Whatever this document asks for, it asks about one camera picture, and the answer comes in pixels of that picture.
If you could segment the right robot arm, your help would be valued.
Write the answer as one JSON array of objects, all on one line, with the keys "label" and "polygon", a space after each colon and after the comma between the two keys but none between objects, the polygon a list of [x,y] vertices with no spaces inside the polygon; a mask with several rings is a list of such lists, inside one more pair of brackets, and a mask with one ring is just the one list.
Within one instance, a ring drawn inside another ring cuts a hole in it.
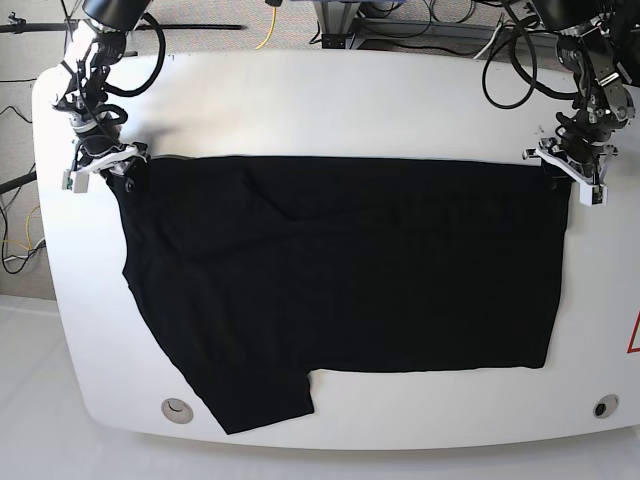
[{"label": "right robot arm", "polygon": [[[158,78],[166,55],[166,38],[158,21],[148,12],[148,1],[85,1],[86,18],[69,31],[71,43],[55,68],[56,87],[52,107],[69,116],[75,133],[74,156],[64,171],[62,188],[73,193],[88,191],[92,174],[123,177],[129,186],[133,170],[149,160],[144,143],[124,143],[121,126],[128,114],[108,101],[111,95],[134,98],[145,93]],[[123,57],[127,35],[140,22],[147,23],[158,40],[156,64],[149,78],[135,89],[111,85],[111,67]]]}]

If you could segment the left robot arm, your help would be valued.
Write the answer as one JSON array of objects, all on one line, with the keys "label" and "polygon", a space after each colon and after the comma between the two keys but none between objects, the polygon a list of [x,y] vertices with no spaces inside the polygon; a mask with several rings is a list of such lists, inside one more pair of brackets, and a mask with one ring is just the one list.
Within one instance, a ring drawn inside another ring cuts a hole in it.
[{"label": "left robot arm", "polygon": [[[582,203],[604,203],[606,170],[618,153],[609,140],[638,110],[628,90],[639,84],[638,2],[531,1],[526,18],[518,18],[508,1],[501,6],[511,20],[502,46],[527,92],[569,101],[575,111],[572,116],[557,113],[554,135],[524,151],[524,158],[555,167],[577,182]],[[557,59],[572,73],[575,92],[559,92],[539,80],[536,33],[555,36]]]}]

